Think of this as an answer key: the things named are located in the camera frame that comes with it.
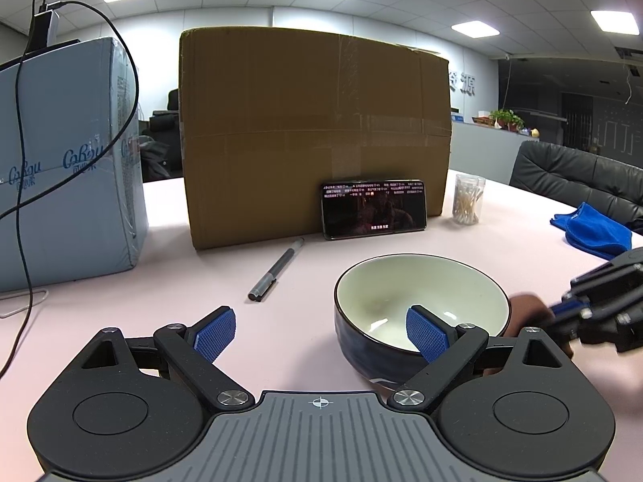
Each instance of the table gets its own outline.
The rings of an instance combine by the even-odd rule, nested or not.
[[[571,207],[487,182],[481,222],[454,225],[450,217],[455,173],[449,172],[443,216],[422,233],[325,241],[306,245],[261,303],[247,292],[292,239],[194,251],[183,182],[145,185],[150,231],[133,270],[56,284],[34,309],[28,333],[0,382],[2,480],[34,482],[41,468],[27,439],[33,404],[80,349],[104,327],[126,337],[152,335],[173,322],[193,324],[222,304],[234,308],[237,336],[217,366],[258,398],[263,389],[350,391],[370,389],[346,362],[333,326],[334,284],[351,265],[375,255],[418,252],[444,255],[479,268],[507,294],[535,292],[559,300],[569,280],[603,263],[565,242],[550,226]],[[634,235],[633,245],[643,237]],[[0,360],[22,322],[0,321]],[[616,412],[616,438],[601,472],[629,482],[643,469],[643,352],[616,357],[612,347],[575,345],[575,362]]]

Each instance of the phone screen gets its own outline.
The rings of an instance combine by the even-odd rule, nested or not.
[[[426,228],[422,181],[348,181],[327,183],[321,190],[321,215],[327,239]]]

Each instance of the brown cardboard box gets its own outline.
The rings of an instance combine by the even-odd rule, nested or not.
[[[442,211],[448,63],[407,47],[271,27],[181,36],[183,173],[197,250],[320,232],[319,186],[414,178]]]

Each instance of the light blue cardboard box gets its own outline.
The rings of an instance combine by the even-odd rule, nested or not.
[[[114,38],[69,45],[28,59],[20,73],[27,154],[23,200],[86,166],[118,133],[134,99],[127,54]],[[20,141],[17,65],[0,70],[0,212],[15,206]],[[113,150],[57,191],[20,210],[34,286],[136,266],[147,233],[137,117]],[[0,292],[27,286],[15,214],[0,220]]]

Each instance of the black leather chair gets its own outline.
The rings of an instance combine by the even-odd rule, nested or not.
[[[509,184],[573,207],[586,202],[623,225],[643,217],[643,170],[565,146],[523,142]]]

